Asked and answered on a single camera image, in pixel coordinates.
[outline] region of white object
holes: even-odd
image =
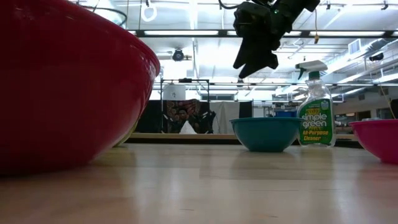
[[[196,132],[191,126],[191,124],[189,124],[189,122],[186,121],[181,128],[180,134],[196,134]]]
[[[141,7],[141,19],[145,22],[153,21],[157,16],[156,6],[154,4],[152,4],[150,0],[148,0],[148,5],[149,5],[148,7],[146,7],[146,6]],[[152,15],[150,16],[150,18],[148,18],[145,15],[145,10],[147,10],[147,9],[152,9]]]
[[[210,110],[216,113],[213,120],[215,134],[234,134],[230,120],[239,118],[239,102],[211,102]]]
[[[163,91],[163,100],[186,100],[185,85],[170,84]]]

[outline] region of spray bottle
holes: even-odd
[[[327,147],[336,142],[335,118],[333,114],[333,98],[322,79],[320,71],[328,69],[323,62],[316,60],[296,65],[300,69],[301,78],[308,72],[308,97],[300,105],[297,116],[303,118],[298,141],[302,146]]]

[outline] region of pink bowl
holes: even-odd
[[[398,119],[357,121],[349,125],[362,147],[382,162],[398,164]]]
[[[0,175],[82,166],[127,134],[159,61],[134,35],[66,0],[1,3]]]

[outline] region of bottle label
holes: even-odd
[[[300,110],[299,118],[304,122],[300,127],[300,142],[302,144],[326,144],[333,139],[333,120],[329,99],[312,101]]]

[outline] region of spray bottle trigger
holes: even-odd
[[[300,68],[300,75],[298,76],[298,80],[301,78],[301,76],[304,74],[305,71],[307,71],[307,69]]]

